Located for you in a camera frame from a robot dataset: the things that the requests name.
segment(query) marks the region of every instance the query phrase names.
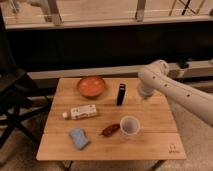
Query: white cup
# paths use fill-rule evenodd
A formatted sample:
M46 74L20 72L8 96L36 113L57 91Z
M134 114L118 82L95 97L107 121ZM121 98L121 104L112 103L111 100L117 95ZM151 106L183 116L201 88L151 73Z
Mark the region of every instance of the white cup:
M120 121L120 128L125 137L132 137L140 131L140 122L134 116L124 116Z

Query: bowl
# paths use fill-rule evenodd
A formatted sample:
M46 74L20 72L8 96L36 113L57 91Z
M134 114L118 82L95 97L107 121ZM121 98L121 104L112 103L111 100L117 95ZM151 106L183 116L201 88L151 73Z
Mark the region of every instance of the bowl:
M100 76L85 76L79 80L77 89L82 96L95 98L105 90L105 81Z

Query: chair leg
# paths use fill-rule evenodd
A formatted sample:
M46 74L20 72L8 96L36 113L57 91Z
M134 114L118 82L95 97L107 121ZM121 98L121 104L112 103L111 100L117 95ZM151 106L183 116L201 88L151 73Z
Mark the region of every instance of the chair leg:
M39 140L25 128L21 123L17 124L16 127L20 129L26 136L28 136L36 145L39 145Z
M41 112L47 111L49 109L50 109L50 105L47 105L45 107L36 109L36 110L34 110L32 112L28 112L26 114L23 114L19 118L20 118L21 121L24 121L26 119L29 119L29 118L33 117L33 116L36 116L37 114L41 114Z
M13 129L14 129L14 126L8 126L4 130L4 133L3 133L3 135L0 138L0 149L4 145L5 141L7 140L7 138L9 137L9 135L11 134L11 132L13 131Z
M7 119L0 120L0 125L7 125L7 124L8 124Z

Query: tabletop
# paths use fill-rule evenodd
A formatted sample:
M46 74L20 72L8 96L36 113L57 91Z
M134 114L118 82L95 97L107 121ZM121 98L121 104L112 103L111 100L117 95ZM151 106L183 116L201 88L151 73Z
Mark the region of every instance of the tabletop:
M61 78L53 99L37 153L38 160L167 160L185 159L186 155L170 107L156 91L148 99L140 97L138 78L104 78L106 89L95 99L77 91L80 78ZM116 105L120 83L126 84L122 106ZM63 112L81 105L95 104L98 116L64 120ZM111 137L100 135L107 126L119 123L126 115L135 116L140 132L131 139L119 130ZM90 143L77 150L69 136L75 127L84 129Z

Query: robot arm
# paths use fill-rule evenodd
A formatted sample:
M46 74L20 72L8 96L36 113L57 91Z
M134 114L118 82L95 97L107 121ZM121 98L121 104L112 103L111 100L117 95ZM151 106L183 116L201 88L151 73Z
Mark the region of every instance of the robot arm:
M138 72L140 95L146 98L156 89L213 126L213 96L170 79L168 73L169 65L163 60L142 67Z

